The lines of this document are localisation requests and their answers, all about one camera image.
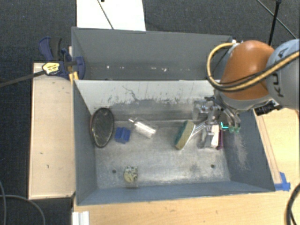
green sponge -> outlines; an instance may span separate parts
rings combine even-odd
[[[179,128],[178,134],[175,138],[175,147],[179,150],[183,149],[183,147],[186,145],[188,139],[190,138],[193,129],[194,129],[194,123],[192,121],[185,121],[182,126]]]

blue tape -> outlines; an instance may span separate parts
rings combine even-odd
[[[283,172],[279,172],[281,176],[282,183],[274,184],[276,191],[290,191],[291,183],[286,181],[285,174]]]

white plastic object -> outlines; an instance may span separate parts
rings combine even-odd
[[[129,118],[128,121],[133,124],[133,129],[147,138],[151,138],[158,127],[142,118]]]
[[[214,134],[211,140],[211,147],[216,148],[219,144],[219,125],[218,124],[214,124],[211,126],[211,132]]]

blue cube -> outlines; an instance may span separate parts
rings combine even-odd
[[[125,127],[117,127],[116,134],[114,136],[114,139],[116,142],[119,143],[127,143],[130,138],[130,129],[127,129]]]

wire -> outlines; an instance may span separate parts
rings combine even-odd
[[[286,221],[286,225],[291,225],[291,219],[293,218],[293,213],[292,213],[292,206],[293,203],[298,195],[298,193],[300,192],[300,183],[295,187],[295,189],[292,191],[292,195],[287,203],[286,206],[286,215],[285,215],[285,221]]]
[[[105,13],[105,11],[104,11],[104,9],[103,9],[103,7],[102,7],[100,1],[97,0],[97,2],[98,2],[98,4],[99,4],[99,6],[101,7],[101,10],[102,10],[102,12],[104,13],[104,16],[105,16],[105,18],[107,19],[107,21],[108,21],[109,25],[111,26],[112,30],[114,30],[114,28],[113,28],[111,22],[109,21],[108,16],[106,15],[106,13]]]
[[[260,0],[256,0],[256,1],[259,2],[259,4],[262,5],[263,8],[266,9],[272,16],[274,16],[274,14]],[[293,36],[293,38],[297,39],[297,37],[292,33],[292,31],[289,30],[288,27],[285,26],[284,23],[279,18],[276,18],[276,20],[289,32],[289,34]]]
[[[27,199],[25,197],[18,196],[18,195],[5,195],[4,188],[3,188],[3,185],[1,183],[1,181],[0,181],[0,188],[1,188],[1,193],[2,193],[2,195],[0,195],[0,197],[3,198],[3,204],[4,204],[3,205],[4,206],[4,220],[3,220],[3,225],[6,225],[6,221],[7,221],[7,204],[6,204],[6,199],[7,198],[19,199],[19,200],[22,200],[22,201],[30,203],[41,214],[42,219],[43,219],[43,225],[46,225],[45,215],[44,215],[43,211],[41,210],[41,208],[35,202],[33,202],[33,201],[31,201],[31,200],[29,200],[29,199]]]
[[[252,79],[245,80],[238,84],[222,85],[219,82],[217,82],[211,75],[210,60],[213,57],[213,55],[215,54],[215,52],[217,52],[219,49],[228,47],[228,46],[232,46],[234,44],[235,43],[224,43],[224,44],[218,45],[210,52],[208,59],[207,59],[207,66],[206,66],[207,79],[210,82],[210,84],[219,91],[236,92],[236,91],[245,90],[245,89],[261,82],[263,79],[269,77],[270,75],[275,73],[277,70],[284,68],[285,66],[287,66],[289,64],[289,62],[291,62],[292,60],[299,57],[299,50],[298,50],[298,51],[290,54],[288,57],[285,57],[285,58],[279,60],[278,62],[273,64],[271,67],[266,68],[265,70],[263,70],[263,72],[261,74],[258,73],[256,75],[254,75],[254,77]]]
[[[291,211],[291,219],[292,219],[292,223],[293,223],[294,225],[297,225],[296,220],[295,220],[295,218],[294,218],[294,215],[293,215],[292,211]]]
[[[3,208],[4,208],[3,225],[6,225],[6,217],[8,212],[7,212],[6,196],[1,181],[0,181],[0,188],[1,188],[2,198],[3,198]]]
[[[0,83],[0,88],[3,88],[3,87],[6,87],[6,86],[15,84],[15,83],[19,83],[19,82],[25,81],[27,79],[38,77],[38,76],[41,76],[41,75],[44,75],[44,74],[45,74],[44,71],[39,71],[37,73],[33,73],[33,74],[29,74],[29,75],[26,75],[26,76],[23,76],[23,77],[19,77],[17,79],[11,80],[11,81],[2,82],[2,83]]]
[[[270,46],[272,44],[272,39],[273,39],[273,34],[274,34],[274,29],[275,29],[275,24],[276,24],[276,19],[277,19],[277,15],[278,15],[279,5],[280,4],[281,4],[281,0],[276,0],[276,7],[275,7],[274,16],[273,16],[273,22],[272,22],[272,27],[271,27],[269,42],[268,42],[268,44]]]

